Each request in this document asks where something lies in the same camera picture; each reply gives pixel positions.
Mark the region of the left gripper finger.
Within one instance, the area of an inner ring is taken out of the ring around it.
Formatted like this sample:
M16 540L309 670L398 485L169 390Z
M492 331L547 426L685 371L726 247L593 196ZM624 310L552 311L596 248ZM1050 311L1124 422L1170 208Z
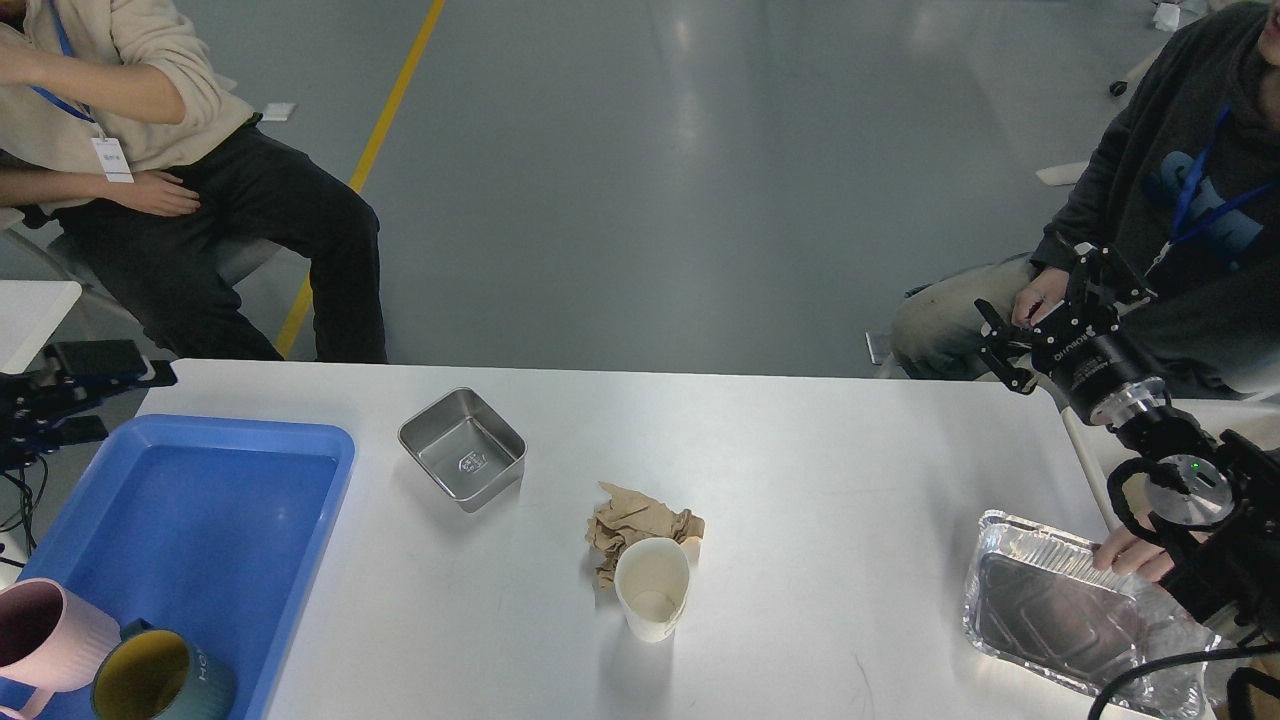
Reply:
M99 416L67 416L35 420L20 430L20 450L26 454L54 454L65 446L100 442L108 429Z
M84 411L132 389L177 383L169 361L146 357L131 340L50 343L41 359L44 365L20 382L24 410Z

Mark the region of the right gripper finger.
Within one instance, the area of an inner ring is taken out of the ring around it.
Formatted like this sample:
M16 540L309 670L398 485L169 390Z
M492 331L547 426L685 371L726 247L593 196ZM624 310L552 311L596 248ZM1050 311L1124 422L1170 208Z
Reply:
M1060 233L1056 242L1074 256L1064 296L1070 322L1117 322L1158 299L1146 278L1110 246L1073 243Z
M979 359L1007 389L1019 395L1030 395L1039 383L1036 370L1016 366L1014 357L1047 348L1051 336L1038 327L1028 328L1010 324L984 299L975 299L974 307L984 320L980 331L983 340L978 351Z

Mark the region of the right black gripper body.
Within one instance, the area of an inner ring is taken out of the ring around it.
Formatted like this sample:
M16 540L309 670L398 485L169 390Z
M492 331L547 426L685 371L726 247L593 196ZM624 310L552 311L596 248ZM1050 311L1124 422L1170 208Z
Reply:
M1055 310L1034 327L1034 369L1088 425L1124 425L1167 402L1167 386L1110 315Z

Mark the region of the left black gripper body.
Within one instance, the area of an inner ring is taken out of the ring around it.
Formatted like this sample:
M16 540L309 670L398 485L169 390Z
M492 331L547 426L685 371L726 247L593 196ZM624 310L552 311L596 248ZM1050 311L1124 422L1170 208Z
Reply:
M1 470L15 471L35 462L41 454L37 439L31 439L31 423L26 420L27 396L35 392L40 372L1 374Z

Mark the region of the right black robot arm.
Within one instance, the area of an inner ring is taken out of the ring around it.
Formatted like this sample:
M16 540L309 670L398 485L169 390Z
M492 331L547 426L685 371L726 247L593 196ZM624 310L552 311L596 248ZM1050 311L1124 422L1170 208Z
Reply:
M1234 430L1207 433L1172 401L1162 372L1128 334L1157 301L1108 247L1078 243L1064 297L1036 325L983 300L979 357L1011 391L1051 380L1085 424L1128 450L1106 477L1114 516L1172 560L1161 587L1229 648L1192 662L1277 653L1277 451Z

